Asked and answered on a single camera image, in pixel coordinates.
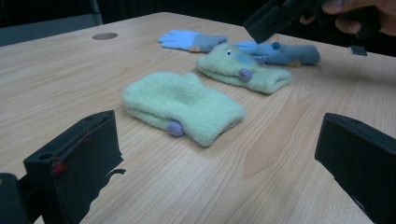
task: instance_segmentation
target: black object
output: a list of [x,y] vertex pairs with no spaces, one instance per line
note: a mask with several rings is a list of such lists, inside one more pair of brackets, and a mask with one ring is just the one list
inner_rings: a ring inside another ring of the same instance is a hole
[[[261,43],[280,32],[293,21],[305,16],[316,16],[321,25],[333,21],[335,16],[324,13],[321,6],[327,0],[271,0],[251,17],[244,26],[257,43]],[[376,35],[381,28],[375,7],[364,7],[346,14],[350,19],[361,22],[357,38],[368,38]]]
[[0,0],[0,28],[86,14],[90,0]]
[[20,180],[0,174],[0,223],[79,223],[122,162],[114,111],[82,119],[23,163]]
[[328,113],[315,159],[374,223],[396,223],[396,139]]
[[353,54],[367,56],[366,49],[362,46],[351,45],[349,48]]

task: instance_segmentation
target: glove finger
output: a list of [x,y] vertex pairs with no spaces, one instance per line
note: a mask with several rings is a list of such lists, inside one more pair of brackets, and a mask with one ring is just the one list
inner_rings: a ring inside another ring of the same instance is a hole
[[274,51],[279,51],[279,49],[274,49],[273,45],[271,44],[260,44],[258,45],[252,52],[252,54],[261,56],[261,55],[266,55],[269,52],[274,52]]
[[242,41],[239,43],[235,44],[237,47],[243,47],[243,48],[256,48],[258,44],[254,41]]
[[171,30],[170,35],[184,36],[184,35],[198,35],[199,33],[188,30]]
[[189,50],[190,46],[180,42],[163,42],[161,46],[167,49],[184,49]]
[[173,37],[162,37],[158,39],[158,42],[163,43],[163,42],[177,42],[176,39]]
[[241,50],[243,50],[243,51],[247,51],[247,52],[250,52],[250,51],[253,51],[254,50],[254,48],[251,48],[251,47],[245,47],[245,46],[237,46],[239,49],[241,49]]
[[158,42],[164,42],[164,41],[176,41],[176,38],[174,35],[162,35],[160,38],[158,38]]

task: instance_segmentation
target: wood grain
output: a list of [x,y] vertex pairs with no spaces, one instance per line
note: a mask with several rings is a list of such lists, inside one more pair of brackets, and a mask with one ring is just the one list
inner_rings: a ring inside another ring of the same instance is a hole
[[[201,53],[163,49],[171,29],[251,39],[243,27],[158,13],[0,48],[0,172],[22,177],[22,160],[78,120],[116,112],[125,175],[112,178],[82,223],[371,223],[314,159],[323,115],[359,119],[396,136],[396,59],[313,44],[318,66],[289,68],[272,95],[229,86],[195,69]],[[94,40],[101,33],[116,33]],[[131,118],[129,83],[157,71],[199,75],[247,117],[209,148]]]

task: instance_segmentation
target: light blue glove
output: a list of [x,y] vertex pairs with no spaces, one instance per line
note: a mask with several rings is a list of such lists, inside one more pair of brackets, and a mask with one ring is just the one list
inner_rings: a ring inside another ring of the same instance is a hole
[[320,61],[317,48],[313,45],[257,44],[243,41],[235,44],[242,51],[249,53],[259,64],[273,63],[287,66],[315,65]]
[[183,49],[190,52],[210,52],[215,46],[228,41],[225,35],[204,35],[188,30],[171,30],[158,42],[163,48]]

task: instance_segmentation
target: human hand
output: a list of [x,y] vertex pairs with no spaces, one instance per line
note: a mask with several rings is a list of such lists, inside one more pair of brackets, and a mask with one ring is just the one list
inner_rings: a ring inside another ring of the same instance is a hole
[[[381,23],[381,33],[396,36],[396,1],[394,0],[331,0],[322,5],[324,12],[332,15],[341,14],[335,20],[335,26],[344,33],[356,34],[361,23],[348,19],[344,13],[360,7],[375,6]],[[308,24],[315,18],[300,18],[302,24]]]

